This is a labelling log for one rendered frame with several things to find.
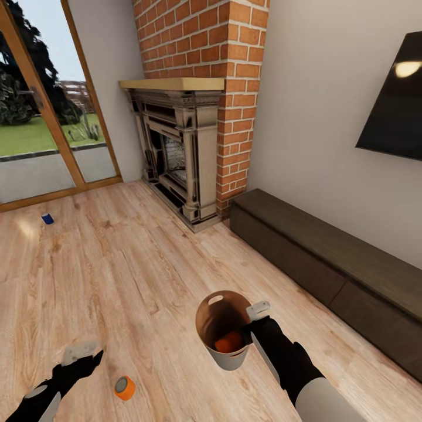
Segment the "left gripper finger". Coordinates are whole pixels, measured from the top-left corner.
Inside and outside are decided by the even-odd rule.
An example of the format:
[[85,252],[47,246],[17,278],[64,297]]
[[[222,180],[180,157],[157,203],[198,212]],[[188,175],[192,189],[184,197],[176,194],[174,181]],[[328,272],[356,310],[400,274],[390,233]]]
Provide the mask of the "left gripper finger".
[[97,353],[93,357],[93,369],[95,369],[97,366],[99,366],[99,364],[101,362],[101,358],[103,358],[103,350],[100,351],[99,353]]

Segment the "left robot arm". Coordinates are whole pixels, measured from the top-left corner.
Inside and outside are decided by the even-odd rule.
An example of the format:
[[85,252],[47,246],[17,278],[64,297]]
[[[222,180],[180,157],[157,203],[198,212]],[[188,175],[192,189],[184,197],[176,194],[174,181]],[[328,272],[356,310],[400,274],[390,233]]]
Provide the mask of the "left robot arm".
[[93,356],[76,356],[92,352],[95,342],[66,348],[62,362],[53,368],[53,376],[29,391],[15,412],[5,422],[52,422],[61,399],[80,377],[90,376],[103,358],[103,350]]

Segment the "trash can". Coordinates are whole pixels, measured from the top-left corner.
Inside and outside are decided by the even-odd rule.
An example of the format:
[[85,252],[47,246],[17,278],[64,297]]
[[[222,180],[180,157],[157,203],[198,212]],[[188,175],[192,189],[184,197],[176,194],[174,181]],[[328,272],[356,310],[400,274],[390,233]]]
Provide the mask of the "trash can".
[[[209,304],[209,301],[222,295],[223,299]],[[207,296],[199,305],[195,327],[198,336],[205,345],[215,362],[226,371],[235,371],[244,362],[250,345],[244,343],[243,349],[232,353],[214,351],[212,346],[222,337],[239,331],[242,326],[250,324],[250,317],[246,308],[252,306],[247,298],[238,292],[231,290],[216,291]]]

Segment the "can of soda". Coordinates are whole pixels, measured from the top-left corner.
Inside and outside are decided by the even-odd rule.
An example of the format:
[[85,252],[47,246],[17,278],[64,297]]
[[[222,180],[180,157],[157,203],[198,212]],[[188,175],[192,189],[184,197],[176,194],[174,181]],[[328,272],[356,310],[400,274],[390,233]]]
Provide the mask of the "can of soda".
[[45,221],[46,224],[52,224],[54,222],[54,220],[52,219],[52,217],[50,216],[49,213],[43,213],[41,215],[41,217],[43,218],[43,220]]
[[123,401],[132,397],[135,390],[134,382],[128,376],[120,377],[114,385],[114,393]]
[[243,349],[244,339],[239,331],[231,331],[231,333],[222,337],[215,342],[212,349],[221,353],[232,353]]

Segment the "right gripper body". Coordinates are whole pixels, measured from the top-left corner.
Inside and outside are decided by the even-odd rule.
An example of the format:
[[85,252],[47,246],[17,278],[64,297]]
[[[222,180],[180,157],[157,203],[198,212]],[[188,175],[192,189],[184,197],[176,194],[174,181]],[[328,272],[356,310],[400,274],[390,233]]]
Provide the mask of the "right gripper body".
[[240,330],[243,334],[244,343],[246,343],[246,345],[250,345],[250,344],[253,343],[252,336],[251,336],[251,330],[253,328],[254,328],[254,322],[252,322],[248,325],[242,326],[240,328]]

